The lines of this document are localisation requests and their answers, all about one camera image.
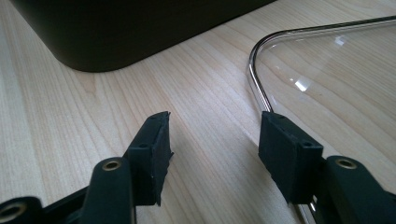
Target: light wood grain surface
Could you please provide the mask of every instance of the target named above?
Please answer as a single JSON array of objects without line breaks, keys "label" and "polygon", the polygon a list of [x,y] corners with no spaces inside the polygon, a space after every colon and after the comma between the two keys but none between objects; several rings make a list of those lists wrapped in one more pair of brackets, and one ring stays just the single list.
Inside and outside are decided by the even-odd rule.
[{"label": "light wood grain surface", "polygon": [[87,74],[56,61],[0,1],[0,201],[34,195],[47,205],[87,186],[97,162],[122,155],[146,117],[167,110],[176,154],[163,205],[138,207],[139,223],[296,223],[257,155],[248,55],[275,31],[393,14],[386,0],[279,0],[124,69]]}]

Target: wooden table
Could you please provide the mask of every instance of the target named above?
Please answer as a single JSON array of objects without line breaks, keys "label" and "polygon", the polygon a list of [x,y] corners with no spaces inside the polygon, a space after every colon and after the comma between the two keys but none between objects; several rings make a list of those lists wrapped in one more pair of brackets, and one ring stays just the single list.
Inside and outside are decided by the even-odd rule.
[{"label": "wooden table", "polygon": [[163,205],[138,207],[139,223],[295,223],[257,155],[248,55],[276,31],[395,12],[394,1],[279,0],[124,69],[87,74],[59,63],[1,1],[0,201],[34,195],[47,205],[87,186],[97,162],[121,156],[146,117],[167,110],[176,154]]}]

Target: glass panel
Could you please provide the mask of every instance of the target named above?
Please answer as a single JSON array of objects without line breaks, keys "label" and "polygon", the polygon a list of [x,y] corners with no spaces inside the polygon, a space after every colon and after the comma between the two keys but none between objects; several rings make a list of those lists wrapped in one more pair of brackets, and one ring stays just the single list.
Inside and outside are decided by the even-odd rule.
[{"label": "glass panel", "polygon": [[268,35],[249,59],[262,110],[362,162],[396,192],[396,17]]}]

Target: metal grommet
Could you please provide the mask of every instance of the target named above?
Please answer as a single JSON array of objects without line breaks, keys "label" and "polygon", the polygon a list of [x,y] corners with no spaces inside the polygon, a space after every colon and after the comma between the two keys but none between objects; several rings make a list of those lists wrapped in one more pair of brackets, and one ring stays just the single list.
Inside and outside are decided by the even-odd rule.
[{"label": "metal grommet", "polygon": [[0,223],[9,222],[26,211],[26,203],[12,203],[0,210]]},{"label": "metal grommet", "polygon": [[113,171],[117,170],[120,166],[120,161],[108,161],[102,166],[102,169],[104,169],[105,171]]},{"label": "metal grommet", "polygon": [[358,166],[355,164],[355,162],[347,160],[347,159],[338,159],[335,161],[335,163],[337,163],[337,165],[349,169],[349,170],[354,170],[356,168],[358,168]]}]

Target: black object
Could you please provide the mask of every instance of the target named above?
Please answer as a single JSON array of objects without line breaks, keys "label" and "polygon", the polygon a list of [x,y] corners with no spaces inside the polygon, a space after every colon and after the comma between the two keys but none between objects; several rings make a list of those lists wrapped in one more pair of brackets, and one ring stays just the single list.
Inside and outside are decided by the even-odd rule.
[{"label": "black object", "polygon": [[87,188],[45,208],[34,197],[2,203],[0,223],[136,223],[136,206],[161,204],[163,181],[172,155],[169,112],[153,115],[122,158],[106,159],[95,166]]},{"label": "black object", "polygon": [[286,117],[262,112],[259,156],[288,203],[315,203],[317,223],[396,223],[394,195],[358,161],[324,160],[322,149]]},{"label": "black object", "polygon": [[11,0],[62,63],[122,68],[275,0]]}]

